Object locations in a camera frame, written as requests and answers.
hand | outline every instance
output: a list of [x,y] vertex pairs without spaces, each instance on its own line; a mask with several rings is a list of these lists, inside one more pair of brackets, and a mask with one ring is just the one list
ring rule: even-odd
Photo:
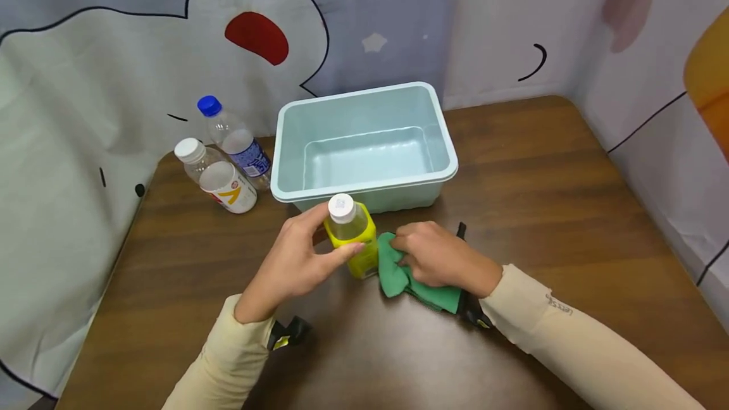
[[403,251],[401,265],[431,287],[452,285],[485,298],[497,287],[502,266],[473,250],[436,222],[408,223],[397,229],[390,245]]
[[273,247],[235,305],[239,323],[270,318],[278,305],[312,291],[363,250],[365,245],[356,242],[323,255],[315,253],[312,236],[327,215],[327,204],[321,203],[283,223]]

black object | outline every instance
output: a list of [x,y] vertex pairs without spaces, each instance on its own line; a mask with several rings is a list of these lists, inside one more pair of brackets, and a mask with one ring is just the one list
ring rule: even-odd
[[[466,240],[465,223],[459,223],[456,236],[464,241]],[[456,317],[474,325],[477,328],[490,329],[494,327],[494,324],[491,323],[489,317],[486,317],[486,314],[484,314],[483,310],[481,310],[481,304],[478,303],[478,298],[465,290],[461,290],[461,298],[458,301]]]
[[274,322],[266,348],[273,352],[275,349],[286,347],[287,345],[300,344],[310,331],[311,325],[299,317],[293,317],[291,323],[285,328],[278,321]]

plastic storage box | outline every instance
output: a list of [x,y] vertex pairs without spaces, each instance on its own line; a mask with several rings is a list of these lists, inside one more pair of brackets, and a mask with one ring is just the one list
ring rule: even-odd
[[302,211],[341,192],[371,213],[430,206],[457,170],[427,83],[299,100],[278,113],[271,192]]

bottle cap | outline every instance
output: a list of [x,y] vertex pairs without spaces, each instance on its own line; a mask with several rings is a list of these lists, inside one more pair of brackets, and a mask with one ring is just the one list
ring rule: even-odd
[[211,118],[223,109],[223,105],[212,95],[205,95],[205,97],[197,100],[197,108],[200,109],[203,116]]
[[175,146],[175,156],[183,163],[195,163],[205,157],[206,149],[196,138],[185,138]]
[[334,223],[344,225],[354,220],[357,214],[354,199],[348,194],[336,194],[329,200],[329,215]]

yellow bottle label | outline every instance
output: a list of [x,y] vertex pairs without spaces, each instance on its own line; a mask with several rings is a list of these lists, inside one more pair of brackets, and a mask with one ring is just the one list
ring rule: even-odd
[[352,242],[364,242],[364,250],[352,257],[347,262],[347,266],[349,267],[351,275],[355,276],[357,279],[365,279],[365,277],[369,277],[377,273],[379,257],[377,249],[377,228],[375,228],[375,222],[373,222],[372,217],[370,217],[370,213],[366,210],[365,205],[361,203],[357,204],[359,204],[359,207],[363,210],[366,215],[366,219],[368,220],[366,228],[363,232],[361,232],[361,234],[359,234],[359,236],[347,239],[346,241],[337,239],[334,234],[332,234],[329,219],[323,223],[323,227],[327,230],[327,234],[329,235],[329,239],[332,241],[332,246],[334,246],[334,248],[342,247],[344,244],[351,244]]

